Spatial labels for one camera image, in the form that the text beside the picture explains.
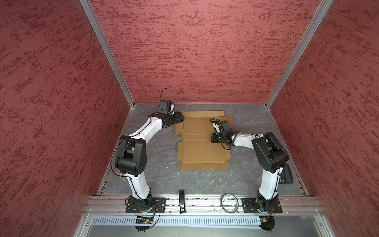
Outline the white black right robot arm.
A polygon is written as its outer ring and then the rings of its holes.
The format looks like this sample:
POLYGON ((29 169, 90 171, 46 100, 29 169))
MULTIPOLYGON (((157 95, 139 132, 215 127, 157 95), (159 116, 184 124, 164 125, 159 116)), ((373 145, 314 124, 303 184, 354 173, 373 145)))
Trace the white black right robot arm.
POLYGON ((268 208, 278 197, 279 177, 289 160, 288 154, 272 132, 251 134, 233 131, 224 120, 210 119, 215 132, 211 143, 220 143, 226 150, 233 146, 253 149, 259 165, 263 169, 261 186, 257 193, 257 205, 260 209, 268 208))

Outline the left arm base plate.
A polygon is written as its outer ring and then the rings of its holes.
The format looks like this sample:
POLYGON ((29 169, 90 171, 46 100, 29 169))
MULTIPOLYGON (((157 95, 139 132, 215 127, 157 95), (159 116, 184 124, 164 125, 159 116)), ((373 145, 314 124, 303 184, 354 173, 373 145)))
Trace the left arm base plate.
POLYGON ((126 213, 152 213, 160 214, 165 212, 166 198, 163 197, 150 197, 146 200, 136 199, 130 197, 126 201, 125 212, 126 213))

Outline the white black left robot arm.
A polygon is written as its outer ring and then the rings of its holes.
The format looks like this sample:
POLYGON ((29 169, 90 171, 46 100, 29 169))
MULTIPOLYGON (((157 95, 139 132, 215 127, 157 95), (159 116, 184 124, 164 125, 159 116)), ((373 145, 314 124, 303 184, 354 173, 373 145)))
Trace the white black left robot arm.
POLYGON ((144 211, 152 206, 151 189, 144 173, 147 166, 147 144, 161 129, 184 120, 182 112, 153 113, 135 132, 122 136, 116 146, 114 166, 120 171, 118 176, 128 180, 132 190, 131 199, 144 211))

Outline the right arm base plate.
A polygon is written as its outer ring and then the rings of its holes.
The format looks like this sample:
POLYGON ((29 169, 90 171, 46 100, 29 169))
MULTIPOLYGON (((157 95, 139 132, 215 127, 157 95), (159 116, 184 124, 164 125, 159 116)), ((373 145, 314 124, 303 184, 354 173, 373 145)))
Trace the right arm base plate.
POLYGON ((242 198, 241 199, 243 211, 245 214, 281 214, 283 213, 278 196, 273 199, 265 200, 263 197, 259 198, 242 198))

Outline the brown cardboard box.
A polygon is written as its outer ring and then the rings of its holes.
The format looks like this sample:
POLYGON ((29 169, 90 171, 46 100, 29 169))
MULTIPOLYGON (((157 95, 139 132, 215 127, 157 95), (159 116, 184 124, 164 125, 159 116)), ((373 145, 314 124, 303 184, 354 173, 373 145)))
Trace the brown cardboard box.
POLYGON ((212 143, 214 126, 210 119, 226 120, 233 127, 231 115, 224 111, 186 111, 182 123, 174 126, 174 132, 182 139, 178 143, 178 166, 181 170, 227 170, 231 152, 226 145, 212 143))

